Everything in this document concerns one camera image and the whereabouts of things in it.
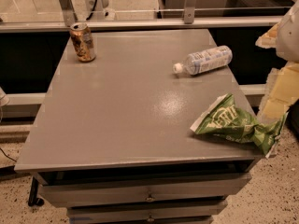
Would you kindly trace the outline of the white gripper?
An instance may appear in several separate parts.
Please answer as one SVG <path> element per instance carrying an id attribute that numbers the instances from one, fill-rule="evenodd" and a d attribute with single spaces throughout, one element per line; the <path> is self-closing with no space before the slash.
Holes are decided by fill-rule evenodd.
<path id="1" fill-rule="evenodd" d="M 299 99 L 299 1 L 279 25 L 259 36 L 255 45 L 263 49 L 276 47 L 277 56 L 288 61 L 281 69 L 271 69 L 258 112 L 259 120 L 280 119 Z"/>

